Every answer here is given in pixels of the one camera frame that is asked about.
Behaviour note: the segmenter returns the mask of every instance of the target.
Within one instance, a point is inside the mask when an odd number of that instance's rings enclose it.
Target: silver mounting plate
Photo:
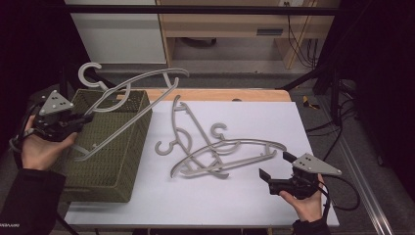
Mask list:
[[[48,116],[65,110],[70,110],[72,108],[73,103],[59,94],[57,90],[54,90],[49,95],[42,109],[40,109],[39,114],[41,116]]]
[[[310,154],[304,154],[293,162],[293,167],[308,173],[342,175],[342,171],[317,159]]]

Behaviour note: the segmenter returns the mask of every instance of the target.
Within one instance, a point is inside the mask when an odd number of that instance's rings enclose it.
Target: gray floor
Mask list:
[[[309,71],[300,63],[292,70],[285,70],[278,56],[275,44],[270,38],[263,39],[218,39],[213,46],[205,42],[191,40],[177,41],[173,65],[189,70],[191,77],[181,79],[180,87],[206,88],[275,88],[280,87]],[[113,82],[121,82],[138,71],[149,71],[154,66],[120,67],[107,66],[103,76]],[[324,106],[329,101],[329,94],[315,97],[309,87],[314,81],[308,81],[290,92],[291,98],[298,104],[304,128],[317,126],[329,121],[324,109],[315,110],[304,107],[303,96],[307,96],[311,104]],[[140,87],[161,86],[157,79],[135,84]],[[324,134],[332,131],[332,127],[316,131],[313,134]],[[316,157],[322,158],[336,134],[309,136],[309,141]],[[405,193],[394,172],[384,166],[378,166],[376,152],[358,119],[358,114],[352,114],[344,121],[342,137],[349,146],[351,153],[362,169],[365,178],[373,191],[382,212],[391,226],[393,234],[415,234],[415,204]],[[328,163],[340,168],[343,178],[352,181],[352,172],[346,163],[345,151],[340,143],[335,147]],[[0,205],[10,187],[14,171],[10,158],[0,159]],[[326,179],[330,193],[339,206],[351,207],[355,202],[353,192],[342,182]],[[60,212],[65,213],[68,205],[60,205]],[[383,234],[376,231],[372,218],[368,213],[369,205],[361,204],[356,211],[339,211],[336,214],[340,226],[332,228],[333,234]],[[131,230],[122,230],[131,234]],[[103,234],[120,234],[114,231]],[[68,234],[59,225],[53,234]],[[274,234],[291,234],[287,229],[275,229]]]

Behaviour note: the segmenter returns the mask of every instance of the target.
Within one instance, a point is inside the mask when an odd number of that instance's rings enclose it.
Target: table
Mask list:
[[[154,97],[160,91],[149,90]],[[226,138],[247,136],[283,142],[294,155],[311,153],[308,140],[295,103],[292,102],[221,102],[222,99],[259,99],[262,93],[274,93],[282,101],[289,101],[288,93],[274,90],[175,90],[183,100],[194,94],[205,94],[205,100],[186,101],[203,129],[213,122],[223,121]],[[163,101],[153,108],[152,121],[137,172],[132,199],[119,203],[71,203],[66,216],[69,224],[93,227],[123,228],[253,228],[291,226],[297,219],[295,211],[281,198],[271,196],[268,185],[258,176],[262,168],[274,178],[289,178],[291,165],[282,160],[282,152],[276,157],[226,168],[226,179],[209,174],[187,178],[176,173],[170,178],[172,166],[183,158],[181,149],[174,148],[168,156],[155,153],[155,145],[161,141],[165,148],[173,140],[170,122],[171,101]],[[177,114],[180,124],[188,123],[186,114]],[[195,127],[186,126],[194,136]],[[201,137],[194,137],[194,145]],[[244,157],[257,154],[254,148],[244,149]],[[334,211],[329,213],[328,224],[339,224]]]

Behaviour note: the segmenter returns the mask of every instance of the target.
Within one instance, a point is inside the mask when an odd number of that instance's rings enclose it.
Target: black sleeve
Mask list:
[[[52,171],[20,169],[0,214],[0,234],[49,234],[65,180]]]
[[[297,220],[293,223],[294,232],[296,235],[330,235],[329,227],[323,218],[314,222]]]

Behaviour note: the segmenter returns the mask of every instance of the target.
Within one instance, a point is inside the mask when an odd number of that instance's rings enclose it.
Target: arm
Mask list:
[[[26,129],[32,125],[33,117]],[[23,168],[0,214],[0,234],[49,234],[55,225],[65,177],[48,171],[61,152],[73,144],[73,133],[63,142],[48,142],[30,135],[23,141]]]
[[[315,192],[311,197],[298,200],[293,195],[281,191],[280,196],[296,210],[299,220],[293,224],[297,235],[330,235],[329,227],[321,211],[321,192]]]

